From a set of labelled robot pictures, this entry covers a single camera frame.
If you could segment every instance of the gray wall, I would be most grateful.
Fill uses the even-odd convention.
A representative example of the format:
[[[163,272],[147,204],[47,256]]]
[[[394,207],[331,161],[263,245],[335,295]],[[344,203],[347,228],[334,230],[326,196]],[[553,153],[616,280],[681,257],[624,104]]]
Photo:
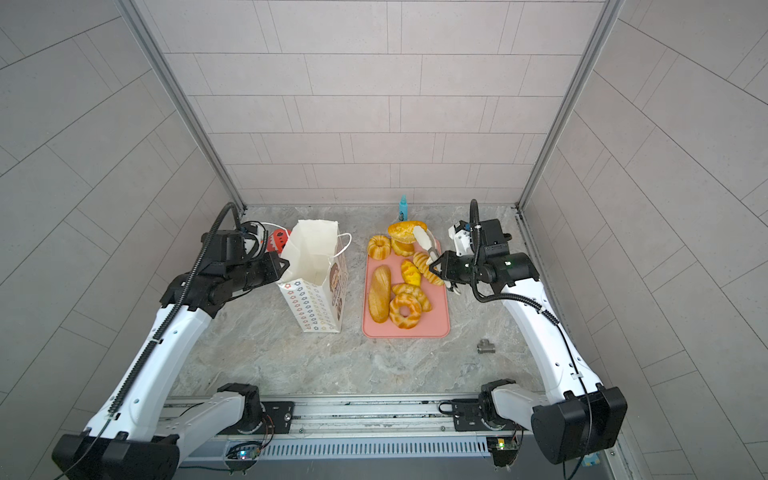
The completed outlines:
[[[761,1],[627,0],[525,206],[644,478],[768,473],[766,31]]]
[[[603,6],[136,3],[249,204],[517,201]]]
[[[58,474],[226,201],[110,0],[0,2],[0,477]]]

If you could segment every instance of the marble countertop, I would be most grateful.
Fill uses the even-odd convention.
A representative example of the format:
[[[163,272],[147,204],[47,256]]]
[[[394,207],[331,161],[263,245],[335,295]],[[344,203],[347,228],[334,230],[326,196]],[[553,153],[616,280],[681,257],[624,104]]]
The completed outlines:
[[[500,302],[477,302],[466,287],[461,296],[449,293],[451,332],[444,338],[370,339],[362,333],[366,246],[396,215],[395,206],[249,208],[245,220],[288,228],[299,219],[336,220],[340,232],[353,235],[346,251],[342,332],[303,333],[278,287],[261,287],[219,312],[187,357],[171,395],[207,395],[226,382],[258,385],[264,395],[478,392],[482,384],[504,378],[543,390],[512,317]],[[510,251],[525,251],[509,206],[480,207],[480,217],[498,218],[512,235]],[[424,221],[441,245],[450,246],[448,228],[468,220],[468,205],[411,206],[409,219]],[[496,345],[496,353],[477,353],[483,338]]]

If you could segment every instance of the croissant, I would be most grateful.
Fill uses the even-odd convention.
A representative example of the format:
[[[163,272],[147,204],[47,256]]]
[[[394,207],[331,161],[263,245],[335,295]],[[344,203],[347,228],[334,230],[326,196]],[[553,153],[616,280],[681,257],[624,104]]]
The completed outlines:
[[[389,267],[382,265],[373,271],[373,278],[368,289],[368,311],[376,323],[384,323],[389,318],[389,285],[392,283],[392,272]]]
[[[401,257],[410,257],[416,251],[416,248],[413,246],[413,243],[402,243],[392,240],[392,251]]]
[[[391,247],[389,238],[383,235],[374,235],[371,240],[368,240],[368,256],[374,260],[384,260],[389,257]]]
[[[411,260],[403,260],[400,265],[400,271],[402,272],[402,279],[406,283],[411,285],[421,286],[422,274],[419,273],[419,269],[416,268]]]
[[[410,310],[408,316],[400,314],[400,307],[405,306]],[[419,323],[419,319],[422,318],[422,306],[419,301],[413,295],[408,293],[400,293],[395,296],[395,299],[389,302],[389,318],[395,325],[401,329],[411,329]]]
[[[409,220],[406,222],[393,223],[387,229],[387,233],[389,233],[390,237],[400,243],[414,243],[416,242],[416,237],[413,236],[413,227],[416,225],[419,225],[424,231],[427,230],[426,223],[419,222],[418,220]]]
[[[395,295],[399,295],[400,293],[408,293],[409,295],[413,295],[419,301],[419,305],[422,306],[422,312],[428,312],[432,309],[432,304],[429,302],[427,294],[424,293],[424,290],[417,287],[416,285],[411,285],[409,283],[398,283],[397,285],[392,285],[392,293]]]
[[[429,255],[424,252],[416,252],[413,254],[414,265],[416,265],[416,268],[419,269],[419,272],[422,273],[427,281],[434,285],[445,285],[445,282],[443,282],[440,277],[429,271],[429,265],[427,265],[428,261]]]

